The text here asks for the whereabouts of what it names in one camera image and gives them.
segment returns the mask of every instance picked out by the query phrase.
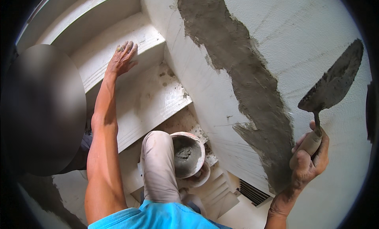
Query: trowel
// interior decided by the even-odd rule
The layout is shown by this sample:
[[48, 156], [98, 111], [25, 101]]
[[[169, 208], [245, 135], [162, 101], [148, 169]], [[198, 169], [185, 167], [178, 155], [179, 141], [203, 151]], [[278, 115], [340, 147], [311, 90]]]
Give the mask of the trowel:
[[[301, 99], [298, 108], [315, 115], [316, 127], [301, 143], [297, 151], [305, 150], [312, 156], [321, 144], [323, 133], [320, 128], [318, 114], [323, 109], [338, 104], [348, 93], [355, 76], [357, 75], [363, 55], [362, 41], [356, 39], [335, 61], [331, 68]], [[290, 160], [290, 168], [296, 167], [296, 153]]]

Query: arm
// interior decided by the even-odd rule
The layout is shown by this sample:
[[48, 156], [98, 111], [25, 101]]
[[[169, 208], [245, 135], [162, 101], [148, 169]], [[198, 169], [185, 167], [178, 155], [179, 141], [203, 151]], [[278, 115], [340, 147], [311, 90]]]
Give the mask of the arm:
[[[310, 122], [310, 128], [315, 128], [315, 122]], [[291, 209], [295, 205], [301, 191], [316, 176], [321, 174], [329, 163], [328, 148], [329, 137], [323, 132], [321, 145], [314, 154], [314, 159], [305, 151], [300, 150], [296, 154], [297, 166], [292, 173], [291, 185], [278, 194], [271, 203], [268, 210], [267, 222], [265, 229], [285, 229], [286, 219]], [[301, 145], [307, 134], [303, 135], [297, 142], [296, 146], [291, 150], [295, 153]]]
[[125, 42], [117, 47], [108, 64], [97, 95], [91, 127], [93, 140], [87, 158], [88, 186], [84, 208], [89, 224], [126, 209], [117, 147], [116, 79], [137, 62], [130, 60], [137, 45]]

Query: hand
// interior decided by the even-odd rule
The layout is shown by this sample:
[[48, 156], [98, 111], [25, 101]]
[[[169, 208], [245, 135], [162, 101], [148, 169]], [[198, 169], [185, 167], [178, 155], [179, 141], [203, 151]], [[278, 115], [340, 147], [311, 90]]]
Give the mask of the hand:
[[126, 41], [122, 46], [118, 45], [106, 72], [114, 72], [117, 76], [128, 72], [138, 64], [137, 61], [130, 62], [137, 53], [137, 49], [138, 45], [133, 41]]
[[[314, 130], [316, 127], [315, 121], [311, 121], [309, 127]], [[321, 144], [312, 157], [303, 149], [299, 150], [296, 154], [297, 165], [292, 172], [291, 183], [296, 189], [303, 189], [312, 179], [321, 174], [329, 163], [329, 137], [322, 128], [321, 131], [323, 132]], [[304, 134], [296, 141], [295, 147], [291, 150], [292, 153], [296, 152], [308, 134]]]

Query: trowel blade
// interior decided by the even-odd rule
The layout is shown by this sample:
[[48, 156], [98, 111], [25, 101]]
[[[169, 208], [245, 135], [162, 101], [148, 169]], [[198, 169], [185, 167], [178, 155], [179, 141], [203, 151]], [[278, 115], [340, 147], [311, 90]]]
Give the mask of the trowel blade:
[[348, 93], [357, 75], [362, 55], [362, 41], [356, 39], [301, 99], [298, 108], [308, 112], [320, 112], [339, 103]]

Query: person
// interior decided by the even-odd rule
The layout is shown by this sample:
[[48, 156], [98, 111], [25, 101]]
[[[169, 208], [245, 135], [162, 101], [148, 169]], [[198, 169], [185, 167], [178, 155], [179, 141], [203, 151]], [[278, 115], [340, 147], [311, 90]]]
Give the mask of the person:
[[[100, 228], [227, 228], [206, 219], [182, 204], [175, 180], [173, 141], [168, 133], [146, 135], [141, 150], [144, 201], [128, 208], [122, 186], [117, 150], [116, 79], [137, 64], [131, 62], [137, 45], [118, 46], [106, 69], [91, 120], [93, 140], [88, 153], [88, 187], [85, 212], [89, 229]], [[296, 142], [293, 153], [304, 140]], [[266, 229], [286, 227], [286, 218], [304, 187], [328, 164], [329, 138], [323, 130], [320, 148], [312, 157], [303, 149], [296, 153], [297, 166], [290, 186], [278, 194], [268, 211]]]

